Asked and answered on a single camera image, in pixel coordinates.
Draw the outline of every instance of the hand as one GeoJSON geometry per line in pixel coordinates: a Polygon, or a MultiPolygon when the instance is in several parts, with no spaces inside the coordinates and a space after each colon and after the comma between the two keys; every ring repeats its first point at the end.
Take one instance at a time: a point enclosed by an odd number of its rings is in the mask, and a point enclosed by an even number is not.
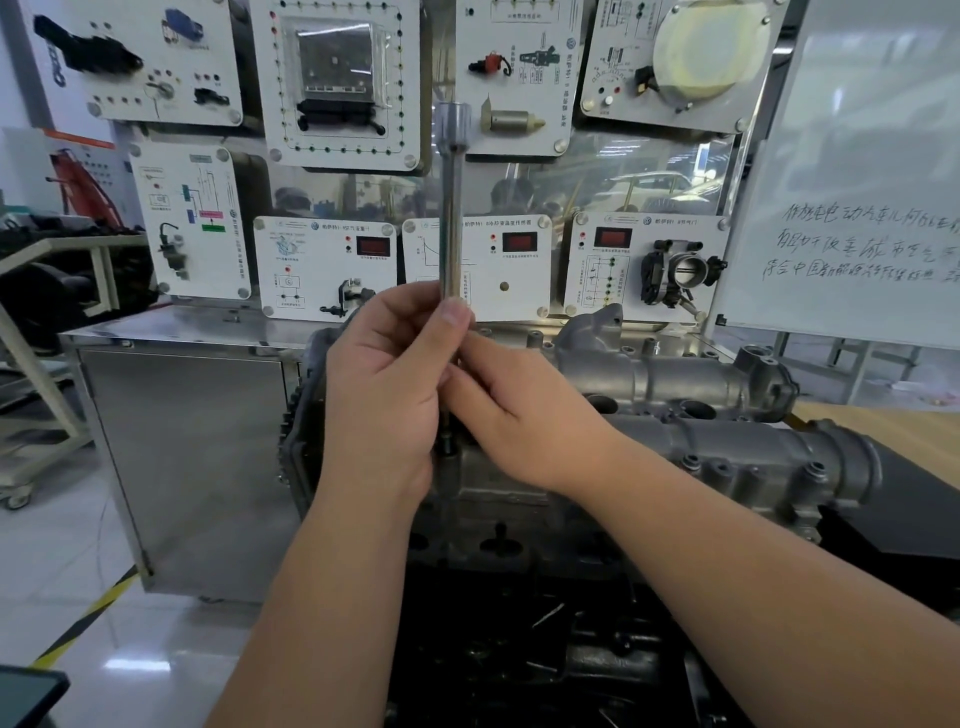
{"type": "Polygon", "coordinates": [[[461,299],[441,302],[437,282],[391,288],[354,314],[327,355],[318,494],[343,487],[420,504],[433,475],[437,387],[471,323],[461,299]]]}
{"type": "Polygon", "coordinates": [[[602,478],[626,438],[540,352],[470,333],[460,356],[483,386],[451,366],[444,403],[504,473],[568,497],[602,478]]]}

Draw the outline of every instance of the red digital display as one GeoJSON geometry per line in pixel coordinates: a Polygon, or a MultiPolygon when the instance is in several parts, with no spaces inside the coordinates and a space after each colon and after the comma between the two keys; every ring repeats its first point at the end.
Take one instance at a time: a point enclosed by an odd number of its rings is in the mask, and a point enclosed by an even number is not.
{"type": "Polygon", "coordinates": [[[357,237],[357,254],[390,257],[390,238],[360,235],[357,237]]]}
{"type": "Polygon", "coordinates": [[[594,248],[629,248],[634,234],[630,228],[597,228],[593,238],[594,248]]]}
{"type": "Polygon", "coordinates": [[[537,234],[535,232],[504,232],[504,253],[535,253],[537,234]]]}

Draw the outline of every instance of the left hand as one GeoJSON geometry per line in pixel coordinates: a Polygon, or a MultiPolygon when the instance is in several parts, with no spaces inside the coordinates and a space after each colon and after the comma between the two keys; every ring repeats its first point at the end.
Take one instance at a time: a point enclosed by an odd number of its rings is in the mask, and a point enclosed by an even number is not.
{"type": "Polygon", "coordinates": [[[433,476],[437,388],[472,320],[463,300],[441,302],[431,281],[386,290],[354,314],[326,360],[318,496],[344,489],[416,509],[433,476]]]}

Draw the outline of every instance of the wooden table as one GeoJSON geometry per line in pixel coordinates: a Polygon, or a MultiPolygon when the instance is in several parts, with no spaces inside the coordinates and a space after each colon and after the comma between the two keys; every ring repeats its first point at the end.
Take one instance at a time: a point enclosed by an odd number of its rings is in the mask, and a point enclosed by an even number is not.
{"type": "Polygon", "coordinates": [[[808,420],[833,420],[869,435],[960,489],[960,413],[798,401],[787,422],[797,427],[808,420]]]}

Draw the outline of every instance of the whiteboard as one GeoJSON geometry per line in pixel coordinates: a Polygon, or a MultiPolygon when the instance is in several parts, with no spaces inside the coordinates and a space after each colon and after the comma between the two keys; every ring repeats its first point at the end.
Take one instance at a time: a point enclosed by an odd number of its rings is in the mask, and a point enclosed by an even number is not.
{"type": "Polygon", "coordinates": [[[712,313],[960,348],[960,7],[810,0],[712,313]]]}

